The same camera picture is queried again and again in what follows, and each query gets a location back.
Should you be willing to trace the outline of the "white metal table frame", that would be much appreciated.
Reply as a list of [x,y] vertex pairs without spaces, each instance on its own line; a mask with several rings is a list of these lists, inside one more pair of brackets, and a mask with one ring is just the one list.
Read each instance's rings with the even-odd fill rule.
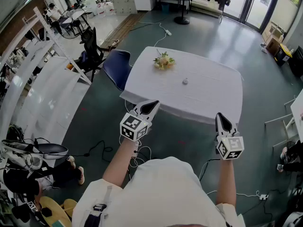
[[290,114],[264,123],[265,127],[273,123],[279,123],[285,134],[285,139],[273,145],[272,148],[283,146],[294,139],[303,143],[303,90],[297,97],[285,103],[284,107],[286,108],[288,105],[290,105]]

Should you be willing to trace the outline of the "white curtain sheet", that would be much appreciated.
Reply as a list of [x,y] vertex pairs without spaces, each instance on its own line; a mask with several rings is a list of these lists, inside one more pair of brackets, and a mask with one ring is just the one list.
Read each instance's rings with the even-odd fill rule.
[[67,69],[69,60],[60,56],[48,59],[32,84],[27,84],[52,45],[53,41],[38,42],[12,79],[0,108],[0,141],[6,139],[9,125],[15,124],[28,142],[46,139],[62,144],[89,84]]

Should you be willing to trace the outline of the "person's left forearm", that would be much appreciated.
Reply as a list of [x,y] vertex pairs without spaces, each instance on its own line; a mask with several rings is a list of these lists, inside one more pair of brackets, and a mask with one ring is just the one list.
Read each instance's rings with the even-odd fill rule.
[[108,183],[122,187],[130,160],[135,149],[136,143],[127,138],[124,138],[111,162],[107,166],[102,179]]

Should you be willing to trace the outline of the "person's right forearm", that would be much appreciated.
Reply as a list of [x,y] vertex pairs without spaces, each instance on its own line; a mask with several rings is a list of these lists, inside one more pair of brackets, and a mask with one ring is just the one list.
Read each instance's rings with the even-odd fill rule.
[[216,204],[230,204],[236,207],[236,184],[232,160],[220,160],[220,176]]

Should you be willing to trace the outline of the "cardboard box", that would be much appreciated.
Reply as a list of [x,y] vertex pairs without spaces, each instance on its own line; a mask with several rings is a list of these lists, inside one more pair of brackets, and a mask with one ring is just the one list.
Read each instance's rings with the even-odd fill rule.
[[277,53],[279,46],[283,39],[276,38],[275,36],[270,36],[266,42],[266,50],[272,55],[275,56]]

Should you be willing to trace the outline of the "yellow flower bouquet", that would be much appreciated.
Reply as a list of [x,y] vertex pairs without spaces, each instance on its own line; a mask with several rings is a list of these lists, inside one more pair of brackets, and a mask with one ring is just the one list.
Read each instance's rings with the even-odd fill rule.
[[160,52],[157,49],[158,57],[153,60],[153,65],[159,70],[168,70],[176,64],[174,58],[170,57],[167,52]]

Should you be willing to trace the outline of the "person's white shirt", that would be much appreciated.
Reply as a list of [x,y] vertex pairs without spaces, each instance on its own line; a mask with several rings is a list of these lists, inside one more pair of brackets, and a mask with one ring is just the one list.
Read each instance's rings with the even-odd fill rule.
[[97,204],[106,206],[98,227],[245,227],[242,215],[230,204],[215,205],[190,164],[175,157],[138,166],[124,188],[91,182],[73,210],[72,227],[84,227]]

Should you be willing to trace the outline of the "black and yellow bin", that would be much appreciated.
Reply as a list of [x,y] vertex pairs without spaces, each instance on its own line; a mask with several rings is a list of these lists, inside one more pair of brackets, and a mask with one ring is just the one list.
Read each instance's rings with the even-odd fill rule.
[[279,48],[274,56],[274,59],[278,66],[282,66],[285,62],[287,62],[290,58],[292,58],[291,52],[288,50],[288,48],[280,44]]

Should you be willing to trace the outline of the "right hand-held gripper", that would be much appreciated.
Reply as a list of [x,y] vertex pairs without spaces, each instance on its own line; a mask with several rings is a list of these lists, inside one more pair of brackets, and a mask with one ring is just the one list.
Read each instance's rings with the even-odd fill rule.
[[237,125],[222,113],[215,117],[216,144],[215,148],[223,160],[232,160],[240,157],[244,151],[243,137],[237,130]]

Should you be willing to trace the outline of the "white metal rack frame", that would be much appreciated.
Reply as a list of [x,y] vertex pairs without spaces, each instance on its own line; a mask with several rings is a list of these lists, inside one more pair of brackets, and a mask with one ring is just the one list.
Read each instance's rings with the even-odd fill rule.
[[69,62],[74,66],[76,71],[80,74],[80,78],[86,81],[89,85],[91,85],[91,81],[89,78],[84,74],[84,72],[79,68],[79,66],[75,63],[74,59],[68,54],[68,52],[65,50],[64,46],[60,43],[58,36],[54,34],[54,32],[51,30],[50,26],[47,24],[46,20],[43,18],[41,12],[39,11],[38,7],[35,7],[33,9],[35,15],[33,16],[34,19],[38,19],[43,27],[45,28],[45,32],[47,32],[50,36],[50,38],[54,41],[54,43],[59,47],[59,50],[64,54],[64,56],[69,60]]

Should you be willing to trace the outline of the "black office chair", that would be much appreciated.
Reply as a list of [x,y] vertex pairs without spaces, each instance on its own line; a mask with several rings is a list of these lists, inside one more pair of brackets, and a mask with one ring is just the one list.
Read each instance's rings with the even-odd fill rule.
[[92,72],[91,82],[93,82],[96,70],[100,70],[100,65],[104,62],[104,53],[97,45],[96,28],[88,27],[81,34],[81,44],[84,45],[84,51],[80,57],[75,60],[77,66],[84,71],[84,74]]

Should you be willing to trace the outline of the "wooden floor platform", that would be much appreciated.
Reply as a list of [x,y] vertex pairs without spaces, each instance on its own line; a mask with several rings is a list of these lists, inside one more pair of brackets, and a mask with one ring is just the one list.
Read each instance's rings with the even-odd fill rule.
[[[128,17],[125,18],[117,28],[113,29],[113,31],[109,33],[106,39],[100,44],[100,48],[103,51],[111,51],[116,48],[145,14],[146,12],[139,11],[136,14],[128,15]],[[113,40],[120,40],[120,42],[112,44]]]

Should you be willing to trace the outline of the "black pedestal fan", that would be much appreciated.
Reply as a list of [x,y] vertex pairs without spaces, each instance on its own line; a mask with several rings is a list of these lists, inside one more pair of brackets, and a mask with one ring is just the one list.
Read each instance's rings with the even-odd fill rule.
[[185,0],[182,0],[181,16],[175,17],[174,22],[179,25],[188,25],[190,23],[189,19],[184,16],[185,11]]

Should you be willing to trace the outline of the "round wooden stool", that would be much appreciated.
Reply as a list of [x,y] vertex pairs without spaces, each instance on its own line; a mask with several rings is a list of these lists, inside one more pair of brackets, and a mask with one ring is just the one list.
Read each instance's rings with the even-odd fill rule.
[[60,221],[63,227],[71,227],[71,220],[69,216],[56,201],[50,197],[43,196],[40,199],[40,204],[43,209],[47,208],[51,211],[51,215],[48,217],[43,214],[43,211],[41,211],[41,214],[49,227],[53,227],[53,224],[57,221]]

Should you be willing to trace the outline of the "blue chair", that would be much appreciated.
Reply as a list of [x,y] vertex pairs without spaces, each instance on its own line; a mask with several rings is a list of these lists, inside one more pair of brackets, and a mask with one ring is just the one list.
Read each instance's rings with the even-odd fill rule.
[[103,63],[104,72],[120,91],[124,91],[132,69],[129,64],[130,57],[128,51],[113,49]]

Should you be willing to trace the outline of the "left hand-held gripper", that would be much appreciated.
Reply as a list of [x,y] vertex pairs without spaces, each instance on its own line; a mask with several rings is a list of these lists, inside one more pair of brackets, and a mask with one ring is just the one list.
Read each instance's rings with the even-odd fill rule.
[[158,109],[159,100],[138,103],[134,110],[126,113],[120,122],[120,135],[131,141],[138,141],[148,133]]

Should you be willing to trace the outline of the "white tablecloth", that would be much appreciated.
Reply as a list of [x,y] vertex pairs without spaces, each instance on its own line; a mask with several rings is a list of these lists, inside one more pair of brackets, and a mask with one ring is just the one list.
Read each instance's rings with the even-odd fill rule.
[[[175,59],[174,67],[154,67],[157,49]],[[182,84],[185,78],[187,85]],[[223,113],[239,123],[242,76],[233,68],[199,55],[148,46],[134,63],[120,96],[135,105],[159,100],[161,110],[197,122],[214,124],[216,114]]]

